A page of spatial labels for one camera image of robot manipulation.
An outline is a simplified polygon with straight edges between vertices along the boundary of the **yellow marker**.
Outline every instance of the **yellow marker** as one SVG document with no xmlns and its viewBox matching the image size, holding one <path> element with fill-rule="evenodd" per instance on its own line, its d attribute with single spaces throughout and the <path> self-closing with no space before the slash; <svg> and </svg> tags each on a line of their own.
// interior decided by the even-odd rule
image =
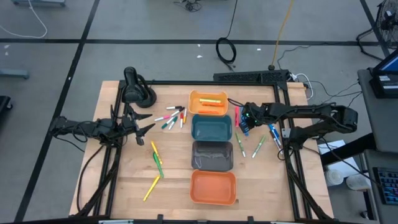
<svg viewBox="0 0 398 224">
<path fill-rule="evenodd" d="M 143 201 L 146 201 L 146 200 L 147 200 L 149 194 L 152 192 L 152 190 L 154 189 L 154 187 L 155 187 L 155 185 L 157 184 L 157 182 L 159 181 L 159 179 L 160 179 L 160 175 L 158 175 L 158 176 L 155 178 L 154 182 L 152 183 L 152 186 L 151 186 L 150 189 L 148 190 L 148 192 L 147 192 L 147 194 L 145 195 Z"/>
<path fill-rule="evenodd" d="M 221 100 L 211 100 L 211 99 L 199 99 L 199 102 L 209 102 L 209 103 L 221 103 Z"/>
<path fill-rule="evenodd" d="M 156 156 L 157 156 L 157 158 L 159 159 L 159 162 L 160 162 L 160 164 L 162 164 L 162 165 L 163 165 L 163 162 L 162 162 L 162 160 L 160 159 L 160 155 L 159 155 L 159 153 L 157 152 L 157 149 L 156 149 L 155 143 L 154 143 L 153 141 L 151 141 L 151 142 L 150 142 L 150 144 L 151 144 L 151 145 L 152 145 L 152 147 L 154 148 L 154 151 L 155 151 L 155 153 L 156 153 Z"/>
<path fill-rule="evenodd" d="M 185 111 L 184 111 L 184 121 L 183 121 L 183 123 L 185 124 L 186 121 L 187 121 L 187 109 L 185 109 Z"/>
</svg>

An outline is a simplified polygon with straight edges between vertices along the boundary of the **teal bin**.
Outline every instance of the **teal bin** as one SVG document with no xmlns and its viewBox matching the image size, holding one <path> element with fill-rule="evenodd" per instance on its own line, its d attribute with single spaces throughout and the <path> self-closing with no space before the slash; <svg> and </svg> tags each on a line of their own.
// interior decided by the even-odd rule
<svg viewBox="0 0 398 224">
<path fill-rule="evenodd" d="M 232 137 L 232 121 L 226 115 L 200 116 L 192 118 L 191 134 L 197 141 L 229 141 Z"/>
</svg>

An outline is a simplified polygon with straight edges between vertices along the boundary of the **desk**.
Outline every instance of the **desk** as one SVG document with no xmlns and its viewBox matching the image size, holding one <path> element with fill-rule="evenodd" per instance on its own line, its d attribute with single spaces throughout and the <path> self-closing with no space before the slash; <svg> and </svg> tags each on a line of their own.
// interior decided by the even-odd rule
<svg viewBox="0 0 398 224">
<path fill-rule="evenodd" d="M 109 107 L 114 104 L 118 83 L 103 82 L 94 119 L 110 116 Z M 306 105 L 302 83 L 289 83 L 288 86 L 291 104 Z M 230 98 L 243 103 L 247 100 L 257 104 L 275 102 L 273 88 L 268 86 L 153 85 L 152 87 L 157 93 L 157 102 L 154 106 L 147 109 L 132 106 L 138 113 L 153 114 L 151 118 L 139 121 L 139 126 L 146 126 L 153 123 L 154 118 L 170 114 L 171 111 L 165 110 L 166 106 L 187 106 L 188 96 L 192 90 L 213 93 L 225 91 Z M 232 105 L 228 105 L 228 114 L 234 118 Z M 277 148 L 267 126 L 254 128 L 249 137 L 243 137 L 240 132 L 248 155 L 246 158 L 242 157 L 236 139 L 230 140 L 234 147 L 234 167 L 231 172 L 235 174 L 237 181 L 237 197 L 234 205 L 204 205 L 191 201 L 189 191 L 193 171 L 191 167 L 193 138 L 190 134 L 192 116 L 188 114 L 187 123 L 182 129 L 179 125 L 175 125 L 171 131 L 160 128 L 165 121 L 158 122 L 146 134 L 144 146 L 136 144 L 134 135 L 128 138 L 121 153 L 111 218 L 156 219 L 158 214 L 163 214 L 166 220 L 247 220 L 248 216 L 253 216 L 255 220 L 293 221 L 285 163 L 277 158 Z M 311 123 L 310 119 L 295 119 L 296 126 L 308 126 Z M 263 134 L 267 135 L 267 139 L 257 156 L 252 159 L 251 154 Z M 153 149 L 150 140 L 155 141 L 163 160 L 165 178 L 159 180 L 147 201 L 143 202 L 142 199 L 154 177 L 159 173 L 152 158 Z M 311 149 L 317 148 L 316 142 L 312 140 L 308 140 L 305 145 Z M 88 141 L 83 164 L 98 148 L 96 140 Z M 301 156 L 308 191 L 319 206 L 332 217 L 333 212 L 319 156 L 308 150 L 302 150 Z M 81 206 L 87 202 L 98 186 L 103 157 L 104 150 L 89 163 L 84 173 Z M 100 213 L 104 213 L 104 207 L 105 203 L 102 203 Z M 304 217 L 303 209 L 300 211 L 300 216 Z M 76 212 L 75 193 L 70 214 Z"/>
<path fill-rule="evenodd" d="M 363 92 L 366 110 L 368 111 L 372 133 L 360 137 L 338 149 L 334 149 L 333 152 L 338 154 L 342 159 L 364 153 L 369 176 L 374 180 L 373 167 L 398 169 L 398 147 L 396 147 L 396 127 L 398 126 L 396 111 L 398 111 L 398 99 L 377 99 L 369 84 L 369 81 L 372 79 L 369 70 L 359 70 L 358 79 Z M 338 161 L 330 152 L 322 155 L 321 159 L 324 166 Z M 371 202 L 367 204 L 367 210 L 370 213 L 369 216 L 376 217 L 373 214 L 373 206 L 375 206 L 380 223 L 395 223 L 398 206 L 384 205 L 379 196 L 378 186 L 373 182 L 371 184 L 374 205 Z"/>
</svg>

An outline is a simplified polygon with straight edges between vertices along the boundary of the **white cable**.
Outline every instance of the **white cable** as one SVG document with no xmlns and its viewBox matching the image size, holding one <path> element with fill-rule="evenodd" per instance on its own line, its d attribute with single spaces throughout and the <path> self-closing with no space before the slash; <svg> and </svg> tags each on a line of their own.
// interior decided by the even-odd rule
<svg viewBox="0 0 398 224">
<path fill-rule="evenodd" d="M 41 35 L 40 37 L 29 36 L 29 35 L 20 35 L 20 34 L 15 34 L 15 33 L 13 33 L 13 32 L 10 32 L 10 31 L 6 30 L 2 25 L 0 25 L 0 28 L 1 28 L 2 30 L 4 30 L 5 32 L 7 32 L 8 34 L 11 34 L 11 35 L 14 35 L 14 36 L 17 36 L 17 37 L 36 38 L 36 39 L 43 38 L 43 37 L 45 37 L 45 36 L 47 35 L 47 27 L 44 25 L 44 23 L 42 22 L 42 20 L 38 17 L 38 15 L 36 14 L 36 12 L 34 11 L 33 6 L 32 6 L 32 3 L 30 2 L 30 0 L 27 0 L 27 1 L 29 2 L 29 6 L 30 6 L 30 9 L 32 10 L 33 14 L 35 14 L 37 20 L 39 20 L 39 22 L 43 25 L 43 27 L 44 27 L 44 29 L 45 29 L 44 34 Z"/>
<path fill-rule="evenodd" d="M 313 97 L 313 90 L 312 90 L 312 85 L 311 85 L 310 79 L 304 73 L 299 73 L 299 74 L 296 74 L 295 76 L 297 77 L 299 75 L 304 76 L 307 79 L 308 84 L 310 85 L 311 96 L 309 98 L 307 98 L 307 100 L 310 100 Z"/>
</svg>

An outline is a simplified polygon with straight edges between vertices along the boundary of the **white cup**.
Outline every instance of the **white cup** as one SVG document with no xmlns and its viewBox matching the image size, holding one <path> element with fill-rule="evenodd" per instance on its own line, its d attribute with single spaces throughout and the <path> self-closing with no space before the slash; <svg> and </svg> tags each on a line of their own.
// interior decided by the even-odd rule
<svg viewBox="0 0 398 224">
<path fill-rule="evenodd" d="M 325 172 L 326 185 L 328 187 L 343 183 L 343 174 L 338 170 L 328 170 Z"/>
<path fill-rule="evenodd" d="M 346 184 L 351 190 L 366 190 L 371 188 L 371 181 L 361 174 L 355 174 L 347 177 Z"/>
</svg>

